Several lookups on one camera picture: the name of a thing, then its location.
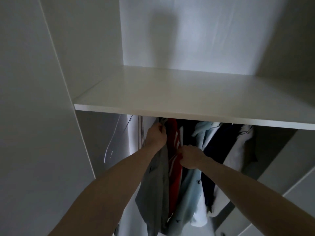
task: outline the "left hand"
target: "left hand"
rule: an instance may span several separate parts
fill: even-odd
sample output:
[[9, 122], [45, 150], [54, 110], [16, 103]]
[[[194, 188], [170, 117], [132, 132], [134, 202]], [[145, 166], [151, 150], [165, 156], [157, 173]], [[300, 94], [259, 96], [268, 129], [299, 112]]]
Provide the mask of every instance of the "left hand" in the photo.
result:
[[155, 123], [149, 128], [145, 146], [159, 151], [166, 144], [166, 129], [161, 123]]

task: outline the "dark garment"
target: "dark garment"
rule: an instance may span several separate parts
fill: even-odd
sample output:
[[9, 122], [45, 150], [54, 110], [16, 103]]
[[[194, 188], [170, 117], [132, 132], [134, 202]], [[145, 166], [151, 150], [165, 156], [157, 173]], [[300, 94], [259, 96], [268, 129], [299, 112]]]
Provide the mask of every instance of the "dark garment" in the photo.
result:
[[[204, 154], [216, 162], [223, 164], [235, 144], [242, 126], [242, 124], [223, 123], [204, 149]], [[215, 183], [203, 173], [201, 174], [201, 182], [206, 206], [211, 209], [214, 201], [213, 192]]]
[[[192, 145], [196, 146], [196, 138], [192, 137], [191, 135], [195, 131], [195, 126], [200, 121], [196, 120], [186, 120], [186, 119], [176, 119], [177, 128], [179, 129], [181, 126], [184, 126], [184, 136], [183, 136], [183, 145]], [[182, 176], [181, 176], [181, 184], [183, 183], [184, 179], [186, 178], [188, 173], [188, 169], [183, 167]]]

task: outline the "wardrobe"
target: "wardrobe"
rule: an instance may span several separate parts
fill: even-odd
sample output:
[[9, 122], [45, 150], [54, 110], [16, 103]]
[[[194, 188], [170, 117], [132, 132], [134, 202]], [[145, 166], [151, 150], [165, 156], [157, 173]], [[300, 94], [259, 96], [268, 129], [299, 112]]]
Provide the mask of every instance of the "wardrobe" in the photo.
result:
[[[3, 0], [1, 231], [47, 234], [85, 186], [129, 155], [131, 115], [253, 125], [258, 161], [245, 174], [315, 216], [314, 7]], [[110, 142], [115, 125], [121, 137]], [[233, 205], [214, 225], [216, 235], [259, 235]]]

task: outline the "hand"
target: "hand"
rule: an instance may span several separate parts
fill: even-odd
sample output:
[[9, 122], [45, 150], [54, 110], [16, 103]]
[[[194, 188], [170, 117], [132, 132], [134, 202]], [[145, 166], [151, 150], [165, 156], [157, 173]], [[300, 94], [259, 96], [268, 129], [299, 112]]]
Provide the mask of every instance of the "hand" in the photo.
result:
[[159, 151], [166, 144], [166, 129], [161, 123], [155, 123], [149, 128], [145, 146]]
[[202, 150], [194, 146], [182, 146], [178, 150], [178, 154], [182, 155], [181, 165], [187, 169], [196, 169], [201, 160], [206, 157]]

